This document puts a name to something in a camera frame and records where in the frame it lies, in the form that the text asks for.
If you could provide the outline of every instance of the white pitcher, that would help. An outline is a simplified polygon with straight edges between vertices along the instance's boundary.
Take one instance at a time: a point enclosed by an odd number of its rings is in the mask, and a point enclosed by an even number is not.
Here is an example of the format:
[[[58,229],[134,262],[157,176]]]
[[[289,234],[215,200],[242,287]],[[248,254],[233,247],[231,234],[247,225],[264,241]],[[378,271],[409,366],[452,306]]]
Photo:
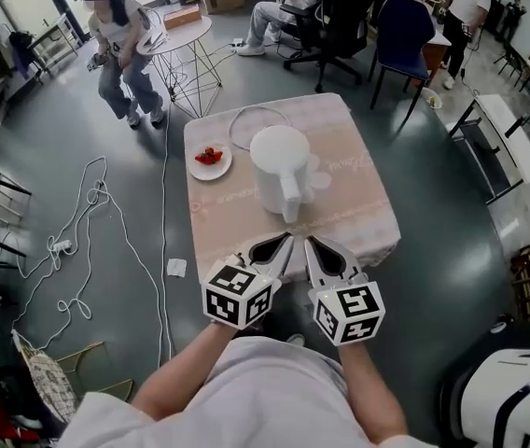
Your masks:
[[[250,144],[261,203],[288,224],[299,216],[310,154],[304,134],[289,126],[265,128]]]

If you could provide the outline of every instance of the small white paper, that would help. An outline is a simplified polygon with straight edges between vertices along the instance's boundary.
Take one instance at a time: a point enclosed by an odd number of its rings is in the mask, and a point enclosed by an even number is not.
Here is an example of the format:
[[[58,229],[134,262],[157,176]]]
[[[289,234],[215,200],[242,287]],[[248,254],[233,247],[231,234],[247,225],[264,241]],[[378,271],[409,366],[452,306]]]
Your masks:
[[[184,277],[187,274],[187,262],[183,259],[168,260],[168,275]]]

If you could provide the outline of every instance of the pink tablecloth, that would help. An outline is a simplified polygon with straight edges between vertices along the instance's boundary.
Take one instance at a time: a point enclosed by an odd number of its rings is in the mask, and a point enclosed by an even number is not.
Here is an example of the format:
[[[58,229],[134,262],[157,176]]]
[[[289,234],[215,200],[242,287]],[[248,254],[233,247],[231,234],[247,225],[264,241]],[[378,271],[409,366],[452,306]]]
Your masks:
[[[350,112],[337,94],[301,96],[264,104],[286,115],[291,125],[309,139],[308,197],[295,224],[285,224],[260,204],[250,155],[234,147],[228,126],[237,109],[196,119],[184,130],[187,158],[198,146],[228,145],[233,163],[222,178],[205,183],[187,172],[192,234],[200,278],[217,259],[223,259],[247,241],[290,231],[332,239],[352,250],[365,265],[381,263],[400,239],[398,223],[385,194],[384,185],[370,158]],[[252,136],[266,126],[284,124],[284,119],[266,109],[244,112],[234,123],[234,141],[247,146]],[[286,271],[286,277],[305,276],[301,237]]]

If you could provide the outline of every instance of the white cable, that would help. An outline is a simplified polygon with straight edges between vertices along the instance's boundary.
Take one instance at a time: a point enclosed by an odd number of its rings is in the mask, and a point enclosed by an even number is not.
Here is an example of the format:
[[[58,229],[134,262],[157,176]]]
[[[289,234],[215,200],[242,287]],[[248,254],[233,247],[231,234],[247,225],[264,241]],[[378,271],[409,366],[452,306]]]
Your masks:
[[[234,123],[236,122],[236,120],[240,117],[240,115],[242,115],[246,110],[249,110],[249,109],[267,109],[273,113],[277,113],[278,115],[280,115],[282,118],[286,120],[286,123],[288,124],[288,126],[292,126],[292,123],[290,122],[288,117],[281,111],[278,111],[277,109],[269,108],[268,106],[265,106],[265,105],[252,105],[252,106],[245,106],[244,108],[241,108],[238,111],[238,113],[234,115],[234,118],[232,118],[230,121],[230,126],[228,126],[228,138],[230,139],[230,142],[233,145],[235,145],[239,149],[243,149],[244,151],[250,151],[250,147],[242,146],[241,144],[236,143],[234,139],[231,137],[231,129],[234,126]]]
[[[164,265],[165,265],[165,206],[164,206],[164,204],[165,204],[165,170],[166,170],[167,157],[168,157],[167,142],[168,142],[168,132],[169,132],[169,128],[170,128],[171,109],[172,109],[172,103],[170,103],[170,108],[168,110],[168,116],[167,116],[168,119],[167,119],[167,125],[166,125],[166,128],[165,128],[165,158],[164,158],[164,162],[163,162],[163,171],[162,171],[162,175],[161,175],[161,183],[162,183],[161,235],[162,235],[162,238],[163,238],[163,243],[162,243],[162,246],[161,246],[161,249],[162,249],[162,251],[161,251],[161,288],[162,288],[162,296],[163,296],[163,312],[165,314],[166,332],[167,332],[167,339],[168,339],[168,345],[169,345],[169,352],[168,352],[168,354],[169,354],[168,357],[169,358],[172,358],[173,341],[172,341],[172,336],[171,336],[170,329],[169,329],[169,318],[168,318],[167,309],[166,309],[165,280],[164,280],[163,274],[164,274]],[[59,337],[66,330],[66,328],[70,325],[70,323],[72,321],[72,315],[71,315],[70,307],[74,303],[77,304],[78,310],[80,311],[80,313],[86,319],[89,320],[89,319],[92,318],[92,312],[91,312],[91,309],[90,309],[89,305],[87,305],[82,299],[80,299],[80,297],[82,295],[82,292],[84,291],[85,287],[87,286],[87,284],[91,280],[91,274],[92,274],[92,269],[91,269],[91,233],[90,233],[91,223],[90,223],[90,217],[91,217],[91,213],[95,209],[97,209],[97,208],[101,207],[102,205],[104,205],[106,203],[109,203],[111,201],[112,203],[114,203],[114,205],[116,206],[116,208],[119,211],[120,220],[122,222],[122,228],[124,229],[124,237],[125,237],[125,240],[126,240],[126,244],[131,248],[132,252],[136,256],[136,259],[138,260],[138,262],[141,265],[141,267],[143,267],[143,269],[145,270],[146,274],[148,275],[149,279],[151,280],[151,283],[153,284],[153,287],[155,288],[155,291],[156,291],[157,306],[158,306],[158,319],[160,321],[160,348],[159,348],[159,355],[158,355],[158,367],[159,367],[160,364],[161,364],[161,346],[162,346],[162,339],[163,339],[163,320],[161,318],[161,309],[160,309],[160,290],[159,290],[159,288],[157,286],[157,283],[155,282],[155,279],[153,278],[153,276],[151,275],[150,271],[146,267],[145,263],[141,260],[141,258],[138,255],[136,249],[131,244],[131,242],[130,242],[130,240],[128,238],[128,231],[127,231],[127,228],[126,228],[126,221],[124,220],[124,214],[123,214],[122,210],[120,209],[118,203],[116,202],[116,200],[114,199],[114,197],[111,195],[111,193],[109,192],[109,190],[107,188],[107,184],[105,182],[105,176],[107,174],[107,159],[105,158],[105,156],[101,156],[99,158],[96,158],[96,159],[88,162],[87,165],[85,166],[82,178],[80,180],[80,186],[78,188],[77,203],[76,203],[76,206],[75,206],[75,211],[74,211],[73,215],[70,217],[70,219],[68,220],[68,222],[62,227],[62,229],[60,230],[58,235],[57,236],[50,236],[48,238],[48,243],[47,243],[47,249],[48,249],[48,252],[49,252],[48,255],[45,256],[44,258],[42,258],[35,265],[35,267],[27,274],[25,274],[22,271],[21,265],[20,265],[20,260],[17,257],[16,261],[17,261],[17,265],[18,265],[18,268],[19,268],[19,272],[21,273],[21,276],[23,278],[25,278],[25,279],[29,278],[31,276],[31,274],[34,273],[41,266],[41,264],[43,264],[43,262],[45,262],[49,258],[51,258],[52,263],[51,263],[51,268],[50,268],[49,272],[46,275],[43,275],[41,277],[41,279],[39,279],[39,281],[37,282],[35,287],[33,287],[33,290],[31,291],[31,295],[29,296],[28,301],[24,305],[24,310],[12,322],[12,328],[14,329],[14,325],[17,322],[19,322],[24,317],[24,315],[26,314],[26,312],[28,310],[28,306],[31,303],[31,301],[33,300],[33,297],[35,296],[35,293],[36,293],[37,289],[41,286],[41,283],[45,279],[51,277],[54,272],[57,272],[57,271],[59,271],[61,269],[62,263],[61,263],[61,260],[60,260],[60,254],[59,254],[59,251],[55,250],[54,246],[56,245],[56,243],[60,242],[60,238],[62,237],[64,231],[66,231],[66,229],[68,229],[70,227],[70,225],[72,224],[72,222],[75,220],[75,217],[77,216],[78,206],[79,206],[79,203],[80,203],[80,195],[81,195],[81,192],[82,192],[82,186],[83,186],[83,183],[84,183],[84,180],[85,180],[85,175],[86,175],[87,170],[89,169],[89,167],[92,164],[94,164],[95,162],[97,162],[97,161],[103,161],[105,163],[105,168],[104,168],[103,175],[102,175],[101,179],[95,180],[95,182],[93,183],[92,189],[90,189],[87,192],[87,206],[85,207],[85,209],[83,210],[83,212],[80,214],[80,216],[77,218],[77,220],[75,222],[75,243],[74,243],[74,248],[70,252],[68,252],[67,250],[63,251],[68,256],[74,256],[76,254],[76,252],[78,251],[78,224],[80,223],[80,220],[85,216],[85,214],[88,213],[88,216],[87,216],[87,242],[88,242],[87,262],[88,262],[88,265],[89,265],[89,273],[87,275],[87,278],[85,279],[85,282],[80,287],[80,289],[78,290],[78,292],[76,293],[76,295],[75,295],[75,297],[73,299],[71,299],[69,302],[66,302],[64,300],[59,300],[58,301],[58,304],[57,304],[58,311],[61,312],[61,313],[64,313],[64,312],[68,313],[68,320],[66,321],[66,323],[62,326],[62,328],[60,330],[58,330],[51,337],[49,337],[49,339],[48,339],[48,341],[47,341],[47,343],[45,345],[43,345],[41,347],[38,347],[38,348],[41,349],[41,350],[47,348],[49,346],[49,344],[56,337]],[[100,195],[102,195],[102,194],[105,196],[105,199],[102,202],[99,203],[99,198],[100,198]],[[19,246],[18,239],[16,239],[16,237],[14,237],[14,238],[16,240],[16,244],[17,244],[17,247],[18,247]]]

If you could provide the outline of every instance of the white box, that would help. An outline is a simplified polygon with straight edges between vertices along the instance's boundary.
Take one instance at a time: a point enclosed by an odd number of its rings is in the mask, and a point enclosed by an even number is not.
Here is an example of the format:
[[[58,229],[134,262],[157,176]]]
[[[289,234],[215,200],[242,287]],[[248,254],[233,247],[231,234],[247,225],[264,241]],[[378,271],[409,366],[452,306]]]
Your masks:
[[[218,260],[202,281],[205,315],[239,330],[250,326],[272,308],[273,294],[282,283],[252,268]]]
[[[336,346],[374,337],[384,316],[384,301],[376,282],[316,294],[314,321]]]

